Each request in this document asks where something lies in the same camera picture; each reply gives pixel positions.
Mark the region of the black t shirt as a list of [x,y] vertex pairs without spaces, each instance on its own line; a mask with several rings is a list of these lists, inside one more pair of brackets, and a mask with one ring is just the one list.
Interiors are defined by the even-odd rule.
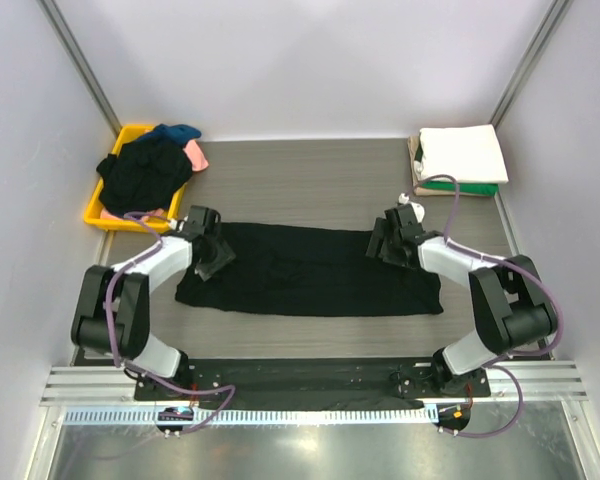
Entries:
[[439,315],[436,274],[367,257],[368,231],[234,222],[222,235],[235,259],[204,281],[188,269],[175,299],[258,315]]

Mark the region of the yellow plastic bin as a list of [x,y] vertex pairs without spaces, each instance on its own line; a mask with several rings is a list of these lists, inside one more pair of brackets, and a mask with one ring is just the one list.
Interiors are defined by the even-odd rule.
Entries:
[[[143,134],[149,133],[153,128],[153,125],[146,124],[124,125],[121,128],[121,131],[118,134],[118,137],[111,149],[111,154],[117,155],[124,144],[136,140]],[[103,211],[104,206],[100,202],[99,196],[103,187],[104,180],[102,178],[99,178],[84,210],[84,223],[103,231],[143,232],[144,229],[137,223],[134,223],[133,221],[123,220],[118,217],[101,217],[101,212]],[[169,203],[169,207],[167,208],[166,213],[164,214],[164,216],[168,220],[174,219],[179,213],[181,201],[183,199],[185,190],[186,184],[184,184],[179,190],[177,190],[174,193]]]

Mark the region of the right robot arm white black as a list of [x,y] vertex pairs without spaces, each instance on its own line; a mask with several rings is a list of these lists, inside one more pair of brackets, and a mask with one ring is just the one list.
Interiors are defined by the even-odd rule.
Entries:
[[474,329],[436,351],[432,389],[463,392],[487,365],[518,347],[562,335],[562,313],[524,255],[504,258],[461,245],[447,231],[422,226],[424,208],[406,201],[375,220],[366,255],[390,265],[441,275],[468,289]]

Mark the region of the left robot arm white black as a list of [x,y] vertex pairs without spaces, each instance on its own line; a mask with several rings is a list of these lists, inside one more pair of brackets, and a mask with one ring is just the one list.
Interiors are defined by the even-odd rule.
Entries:
[[194,391],[188,356],[151,331],[151,294],[174,275],[191,269],[208,281],[236,255],[221,234],[221,214],[194,205],[159,233],[145,221],[147,212],[124,215],[155,237],[154,244],[113,266],[93,265],[83,277],[71,327],[72,343],[110,357],[118,368],[157,384],[178,400]]

